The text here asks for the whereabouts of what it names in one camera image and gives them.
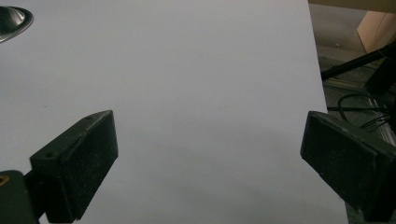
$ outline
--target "wire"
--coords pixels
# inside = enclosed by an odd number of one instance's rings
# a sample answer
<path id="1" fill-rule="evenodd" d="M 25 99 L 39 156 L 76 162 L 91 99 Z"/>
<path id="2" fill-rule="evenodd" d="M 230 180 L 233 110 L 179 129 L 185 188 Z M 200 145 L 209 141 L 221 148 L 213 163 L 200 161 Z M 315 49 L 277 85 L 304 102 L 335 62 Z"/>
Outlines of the wire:
<path id="1" fill-rule="evenodd" d="M 389 115 L 383 115 L 383 116 L 380 116 L 380 117 L 378 117 L 378 118 L 376 118 L 376 119 L 369 120 L 369 121 L 363 123 L 363 124 L 360 126 L 360 128 L 366 128 L 366 127 L 368 127 L 368 126 L 370 126 L 370 125 L 373 125 L 374 123 L 376 123 L 376 122 L 378 122 L 378 121 L 385 121 L 385 120 L 387 120 L 387 119 L 384 119 L 384 118 L 385 118 L 385 117 L 388 117 L 388 116 L 389 116 Z"/>
<path id="2" fill-rule="evenodd" d="M 355 93 L 355 94 L 349 94 L 349 95 L 345 95 L 343 97 L 341 97 L 338 102 L 337 102 L 337 106 L 338 106 L 338 110 L 340 112 L 340 116 L 343 120 L 346 120 L 347 122 L 349 122 L 349 120 L 347 119 L 346 114 L 344 113 L 344 108 L 342 106 L 342 103 L 345 99 L 347 98 L 351 98 L 351 97 L 355 97 L 355 96 L 362 96 L 362 97 L 367 97 L 369 99 L 374 99 L 373 97 L 366 95 L 366 94 L 362 94 L 362 93 Z"/>
<path id="3" fill-rule="evenodd" d="M 367 131 L 367 132 L 371 133 L 371 132 L 377 130 L 379 127 L 381 127 L 382 125 L 384 125 L 384 124 L 386 124 L 386 123 L 388 123 L 388 122 L 389 122 L 389 120 L 386 120 L 386 121 L 380 123 L 378 126 L 376 126 L 375 128 L 373 128 L 372 130 L 369 130 L 369 131 Z"/>
<path id="4" fill-rule="evenodd" d="M 390 61 L 396 63 L 396 59 L 390 58 L 387 55 L 385 55 L 383 52 L 381 52 L 381 50 L 378 50 L 378 53 L 380 53 L 382 56 L 384 56 L 386 59 L 389 59 Z"/>

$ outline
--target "black stand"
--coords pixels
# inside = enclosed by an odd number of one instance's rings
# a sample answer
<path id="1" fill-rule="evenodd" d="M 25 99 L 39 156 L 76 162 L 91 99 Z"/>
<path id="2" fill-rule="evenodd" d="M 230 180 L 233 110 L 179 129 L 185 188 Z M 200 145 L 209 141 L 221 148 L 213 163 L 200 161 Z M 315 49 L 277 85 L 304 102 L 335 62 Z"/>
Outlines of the black stand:
<path id="1" fill-rule="evenodd" d="M 323 71 L 320 73 L 321 78 L 322 80 L 326 80 L 382 58 L 386 58 L 386 60 L 366 83 L 366 88 L 372 94 L 383 94 L 396 81 L 396 76 L 394 75 L 396 71 L 396 61 L 394 60 L 396 58 L 396 42 L 347 63 L 337 65 L 327 71 Z"/>

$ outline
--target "white surface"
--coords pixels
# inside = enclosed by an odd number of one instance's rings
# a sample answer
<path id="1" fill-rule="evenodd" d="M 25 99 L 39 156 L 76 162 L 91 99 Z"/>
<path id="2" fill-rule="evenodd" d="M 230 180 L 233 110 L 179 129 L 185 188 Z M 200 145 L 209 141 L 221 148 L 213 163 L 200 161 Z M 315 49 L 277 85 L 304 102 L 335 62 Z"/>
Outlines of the white surface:
<path id="1" fill-rule="evenodd" d="M 325 110 L 306 1 L 0 5 L 35 15 L 0 45 L 1 170 L 114 110 L 120 157 L 79 223 L 347 223 L 299 154 Z"/>

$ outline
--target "black mount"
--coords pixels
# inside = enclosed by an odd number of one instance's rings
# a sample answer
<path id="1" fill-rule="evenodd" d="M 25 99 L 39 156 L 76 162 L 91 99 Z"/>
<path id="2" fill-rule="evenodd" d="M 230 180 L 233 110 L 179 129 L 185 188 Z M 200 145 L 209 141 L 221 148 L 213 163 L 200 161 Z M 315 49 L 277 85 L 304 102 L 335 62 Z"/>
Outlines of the black mount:
<path id="1" fill-rule="evenodd" d="M 396 208 L 396 147 L 344 120 L 311 111 L 301 155 L 366 221 L 390 220 Z"/>
<path id="2" fill-rule="evenodd" d="M 0 217 L 4 224 L 81 219 L 118 157 L 112 111 L 81 119 L 31 158 L 32 171 L 0 172 Z"/>
<path id="3" fill-rule="evenodd" d="M 394 72 L 396 71 L 396 42 L 347 63 L 336 65 L 329 70 L 323 71 L 320 73 L 321 78 L 322 80 L 326 80 L 383 58 L 385 58 L 385 61 L 382 62 L 365 85 L 367 91 L 371 94 L 383 94 L 396 81 L 396 76 L 394 76 Z"/>

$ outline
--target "screw hole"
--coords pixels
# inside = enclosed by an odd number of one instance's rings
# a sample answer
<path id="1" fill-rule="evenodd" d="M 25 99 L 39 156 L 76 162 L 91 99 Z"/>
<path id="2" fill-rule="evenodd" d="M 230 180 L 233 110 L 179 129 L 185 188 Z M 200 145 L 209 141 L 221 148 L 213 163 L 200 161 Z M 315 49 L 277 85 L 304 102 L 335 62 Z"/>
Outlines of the screw hole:
<path id="1" fill-rule="evenodd" d="M 7 175 L 0 175 L 0 187 L 5 185 L 9 180 Z"/>

